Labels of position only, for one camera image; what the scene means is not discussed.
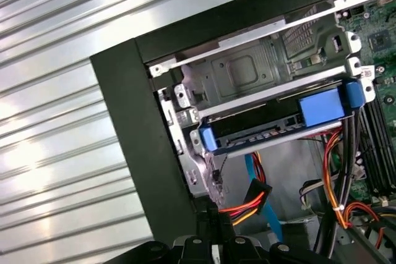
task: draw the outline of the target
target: cable tie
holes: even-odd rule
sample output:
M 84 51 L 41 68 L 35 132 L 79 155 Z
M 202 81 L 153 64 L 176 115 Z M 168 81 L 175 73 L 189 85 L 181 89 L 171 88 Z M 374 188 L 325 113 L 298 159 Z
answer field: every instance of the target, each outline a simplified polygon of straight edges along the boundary
M 310 210 L 311 208 L 312 208 L 312 205 L 310 203 L 301 206 L 302 210 Z
M 344 204 L 340 204 L 338 207 L 333 207 L 333 211 L 343 211 L 345 209 Z

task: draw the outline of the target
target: corrugated metal surface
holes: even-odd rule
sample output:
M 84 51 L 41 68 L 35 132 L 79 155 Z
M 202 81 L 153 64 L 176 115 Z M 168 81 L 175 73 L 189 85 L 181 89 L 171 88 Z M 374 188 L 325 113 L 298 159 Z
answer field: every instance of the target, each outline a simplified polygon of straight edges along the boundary
M 0 0 L 1 263 L 101 263 L 151 232 L 88 60 L 230 0 Z

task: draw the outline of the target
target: green circuit board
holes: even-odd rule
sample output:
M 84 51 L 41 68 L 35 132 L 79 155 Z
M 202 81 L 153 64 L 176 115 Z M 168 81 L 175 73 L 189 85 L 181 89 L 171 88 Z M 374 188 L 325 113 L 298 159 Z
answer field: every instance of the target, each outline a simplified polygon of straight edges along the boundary
M 362 64 L 376 66 L 377 96 L 396 148 L 396 0 L 375 0 L 340 14 L 339 25 L 361 38 Z M 364 180 L 353 183 L 351 196 L 370 199 Z

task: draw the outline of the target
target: white plastic clip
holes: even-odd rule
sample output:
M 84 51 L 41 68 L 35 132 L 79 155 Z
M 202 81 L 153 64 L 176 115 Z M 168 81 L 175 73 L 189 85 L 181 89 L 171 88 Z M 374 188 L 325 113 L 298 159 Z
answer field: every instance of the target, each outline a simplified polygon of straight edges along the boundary
M 340 204 L 338 207 L 333 207 L 333 211 L 343 211 L 345 209 L 344 204 Z

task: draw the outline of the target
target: chip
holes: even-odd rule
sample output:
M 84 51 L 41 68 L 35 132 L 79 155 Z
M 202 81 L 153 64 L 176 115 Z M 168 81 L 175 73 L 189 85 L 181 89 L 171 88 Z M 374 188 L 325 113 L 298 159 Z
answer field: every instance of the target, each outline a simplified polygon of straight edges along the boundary
M 388 49 L 392 46 L 392 40 L 390 40 L 390 35 L 388 30 L 374 33 L 369 37 L 370 48 L 374 52 L 382 51 L 383 49 Z

